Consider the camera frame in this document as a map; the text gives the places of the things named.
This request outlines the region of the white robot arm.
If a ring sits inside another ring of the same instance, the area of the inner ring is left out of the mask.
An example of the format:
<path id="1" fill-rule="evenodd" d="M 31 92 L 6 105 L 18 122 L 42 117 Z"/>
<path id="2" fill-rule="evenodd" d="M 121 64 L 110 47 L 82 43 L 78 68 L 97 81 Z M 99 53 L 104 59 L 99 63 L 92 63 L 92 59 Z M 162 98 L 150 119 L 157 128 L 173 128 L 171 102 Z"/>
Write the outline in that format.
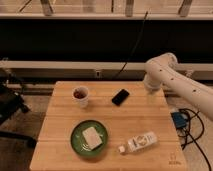
<path id="1" fill-rule="evenodd" d="M 156 92 L 164 84 L 213 121 L 213 89 L 179 74 L 175 70 L 177 64 L 173 53 L 149 59 L 145 63 L 145 88 L 149 92 Z"/>

